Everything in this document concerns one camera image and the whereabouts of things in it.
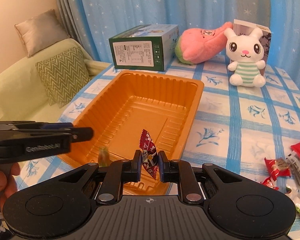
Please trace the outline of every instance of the tablecloth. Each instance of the tablecloth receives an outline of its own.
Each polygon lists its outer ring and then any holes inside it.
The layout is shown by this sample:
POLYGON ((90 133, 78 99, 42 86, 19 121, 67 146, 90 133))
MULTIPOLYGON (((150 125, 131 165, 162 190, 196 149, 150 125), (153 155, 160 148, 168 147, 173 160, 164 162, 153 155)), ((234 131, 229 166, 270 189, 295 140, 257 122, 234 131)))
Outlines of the tablecloth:
MULTIPOLYGON (((202 80, 205 84, 198 111, 182 159, 193 166, 211 162, 249 179, 262 182, 269 176, 264 158, 291 153, 300 141, 300 91, 282 69, 266 66, 266 86, 232 86, 223 55, 197 65, 173 59, 165 73, 202 80)), ((93 98, 120 72, 110 65, 89 82, 71 101, 60 122, 72 122, 93 98)), ((28 161, 16 178, 18 189, 34 185, 72 168, 52 156, 28 161)), ((293 178, 279 178, 276 185, 295 186, 293 178)), ((176 194, 172 186, 170 194, 176 194)), ((300 218, 290 236, 300 240, 300 218)))

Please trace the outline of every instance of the cardboard box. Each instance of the cardboard box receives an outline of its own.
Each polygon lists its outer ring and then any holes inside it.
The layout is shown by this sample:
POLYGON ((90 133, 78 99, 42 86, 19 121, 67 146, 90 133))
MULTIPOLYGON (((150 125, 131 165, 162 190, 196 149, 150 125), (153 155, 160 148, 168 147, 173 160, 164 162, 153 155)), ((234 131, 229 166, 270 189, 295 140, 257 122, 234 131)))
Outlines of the cardboard box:
POLYGON ((174 56, 178 25, 139 25, 109 39, 114 67, 165 71, 174 56))
MULTIPOLYGON (((263 31, 263 36, 260 38, 260 43, 265 51, 265 55, 263 56, 263 60, 267 63, 271 42, 271 30, 259 24, 241 21, 235 19, 233 22, 233 30, 236 35, 249 35, 254 28, 259 27, 263 31)), ((261 75, 265 72, 265 68, 260 70, 261 75)))

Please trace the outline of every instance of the bunny eye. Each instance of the bunny eye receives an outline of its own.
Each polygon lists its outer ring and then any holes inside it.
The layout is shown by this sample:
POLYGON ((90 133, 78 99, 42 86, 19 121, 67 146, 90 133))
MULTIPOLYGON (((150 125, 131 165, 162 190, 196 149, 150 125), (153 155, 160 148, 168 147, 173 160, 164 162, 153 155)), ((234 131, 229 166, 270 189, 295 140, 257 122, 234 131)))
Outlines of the bunny eye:
POLYGON ((237 50, 237 44, 235 42, 231 42, 229 44, 229 48, 232 52, 235 52, 237 50))
POLYGON ((254 52, 257 54, 260 54, 260 45, 259 44, 254 44, 253 46, 254 52))

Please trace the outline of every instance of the sofa armrest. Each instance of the sofa armrest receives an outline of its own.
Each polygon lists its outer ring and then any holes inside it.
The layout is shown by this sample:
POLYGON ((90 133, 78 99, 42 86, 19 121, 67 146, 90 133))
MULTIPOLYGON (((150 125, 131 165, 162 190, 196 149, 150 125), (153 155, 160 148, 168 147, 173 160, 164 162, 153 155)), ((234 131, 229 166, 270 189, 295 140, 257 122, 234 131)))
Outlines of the sofa armrest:
POLYGON ((86 64, 90 76, 98 75, 101 71, 103 71, 110 65, 110 63, 94 61, 89 59, 85 59, 84 63, 86 64))

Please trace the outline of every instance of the curtain fold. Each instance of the curtain fold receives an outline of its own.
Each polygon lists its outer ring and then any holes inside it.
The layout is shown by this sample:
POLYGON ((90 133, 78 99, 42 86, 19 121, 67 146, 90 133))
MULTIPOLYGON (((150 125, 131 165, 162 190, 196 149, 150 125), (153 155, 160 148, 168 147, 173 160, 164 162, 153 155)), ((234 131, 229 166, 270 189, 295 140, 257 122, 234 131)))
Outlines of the curtain fold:
POLYGON ((270 0, 59 0, 58 4, 80 44, 94 59, 105 62, 112 62, 108 39, 136 25, 178 24, 182 33, 188 28, 215 29, 234 19, 270 23, 270 0))
POLYGON ((300 0, 271 0, 268 63, 284 69, 300 90, 300 0))

